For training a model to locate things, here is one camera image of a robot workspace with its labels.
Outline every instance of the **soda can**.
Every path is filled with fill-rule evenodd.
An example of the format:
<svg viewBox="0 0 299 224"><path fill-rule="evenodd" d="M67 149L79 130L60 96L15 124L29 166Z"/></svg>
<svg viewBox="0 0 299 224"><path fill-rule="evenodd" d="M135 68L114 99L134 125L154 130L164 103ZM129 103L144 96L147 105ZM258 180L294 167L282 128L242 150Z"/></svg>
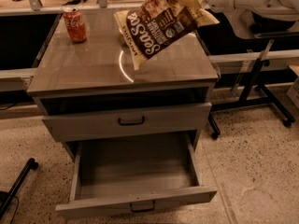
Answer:
<svg viewBox="0 0 299 224"><path fill-rule="evenodd" d="M87 39L86 27L81 12L77 8L64 9L64 22L67 32L73 42L83 42Z"/></svg>

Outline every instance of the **floor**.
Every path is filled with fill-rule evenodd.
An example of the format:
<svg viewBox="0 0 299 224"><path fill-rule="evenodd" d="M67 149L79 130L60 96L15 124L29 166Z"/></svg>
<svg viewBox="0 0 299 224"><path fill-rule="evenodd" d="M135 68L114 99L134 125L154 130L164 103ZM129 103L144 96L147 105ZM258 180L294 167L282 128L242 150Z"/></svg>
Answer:
<svg viewBox="0 0 299 224"><path fill-rule="evenodd" d="M286 95L289 87L271 89L299 120L299 110ZM227 97L228 90L216 90L213 103ZM67 223L297 224L299 123L284 127L271 105L221 111L214 119L221 135L213 140L207 124L196 149L203 185L218 189L211 203ZM66 223L55 206L68 201L74 165L62 145L52 140L35 105L0 111L0 150L2 191L10 189L29 158L39 163L17 193L19 206L12 223ZM10 223L16 208L14 199L0 223Z"/></svg>

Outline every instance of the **drawer handle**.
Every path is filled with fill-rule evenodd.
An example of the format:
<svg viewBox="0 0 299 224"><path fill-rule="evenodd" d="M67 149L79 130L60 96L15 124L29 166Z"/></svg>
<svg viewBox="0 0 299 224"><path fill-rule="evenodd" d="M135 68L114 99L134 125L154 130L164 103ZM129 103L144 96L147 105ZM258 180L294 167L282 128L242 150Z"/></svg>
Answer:
<svg viewBox="0 0 299 224"><path fill-rule="evenodd" d="M118 119L118 123L121 125L121 126L130 126L130 125L141 125L144 123L146 119L144 118L144 116L141 118L141 120L139 121L123 121L121 120L121 118Z"/></svg>
<svg viewBox="0 0 299 224"><path fill-rule="evenodd" d="M132 213L146 213L146 212L151 212L155 210L155 201L152 201L152 207L148 209L140 209L140 210L134 210L133 205L130 203L130 210Z"/></svg>

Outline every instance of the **cabinet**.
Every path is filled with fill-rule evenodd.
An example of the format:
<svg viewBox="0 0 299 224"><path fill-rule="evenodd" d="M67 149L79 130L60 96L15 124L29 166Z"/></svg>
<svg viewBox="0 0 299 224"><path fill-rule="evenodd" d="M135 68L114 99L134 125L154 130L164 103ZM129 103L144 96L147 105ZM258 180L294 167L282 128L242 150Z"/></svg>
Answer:
<svg viewBox="0 0 299 224"><path fill-rule="evenodd" d="M217 74L194 34L134 71L113 13L84 10L88 40L60 21L28 89L75 163L66 219L210 202L194 157Z"/></svg>

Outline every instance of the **empty drawer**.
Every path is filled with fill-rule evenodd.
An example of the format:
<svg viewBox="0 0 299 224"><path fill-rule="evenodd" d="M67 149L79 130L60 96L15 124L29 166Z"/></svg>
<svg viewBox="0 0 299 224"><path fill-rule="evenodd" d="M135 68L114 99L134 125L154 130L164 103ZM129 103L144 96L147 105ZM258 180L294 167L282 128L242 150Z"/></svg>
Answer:
<svg viewBox="0 0 299 224"><path fill-rule="evenodd" d="M211 103L101 111L43 119L56 142L200 130Z"/></svg>
<svg viewBox="0 0 299 224"><path fill-rule="evenodd" d="M149 212L210 202L217 190L201 187L185 132L79 142L66 219Z"/></svg>

